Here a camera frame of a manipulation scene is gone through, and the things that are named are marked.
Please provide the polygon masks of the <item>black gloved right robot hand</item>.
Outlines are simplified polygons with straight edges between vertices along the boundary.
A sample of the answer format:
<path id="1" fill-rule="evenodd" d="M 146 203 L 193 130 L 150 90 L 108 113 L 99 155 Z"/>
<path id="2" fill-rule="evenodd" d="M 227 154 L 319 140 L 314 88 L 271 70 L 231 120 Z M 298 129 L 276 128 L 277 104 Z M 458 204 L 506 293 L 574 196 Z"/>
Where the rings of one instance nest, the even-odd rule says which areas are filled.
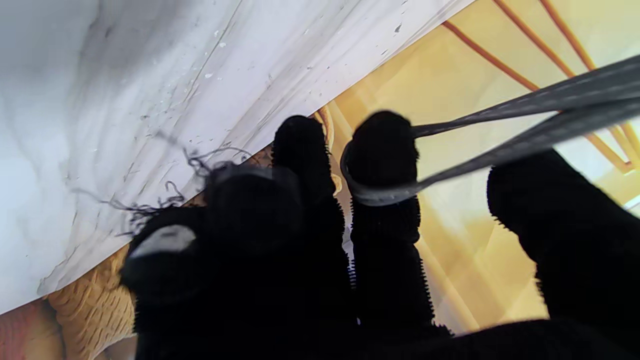
<path id="1" fill-rule="evenodd" d="M 535 263 L 549 318 L 452 335 L 435 324 L 416 197 L 353 200 L 355 271 L 322 125 L 277 130 L 272 167 L 227 162 L 205 205 L 133 237 L 137 360 L 637 360 L 639 219 L 555 150 L 493 167 L 490 214 Z"/>

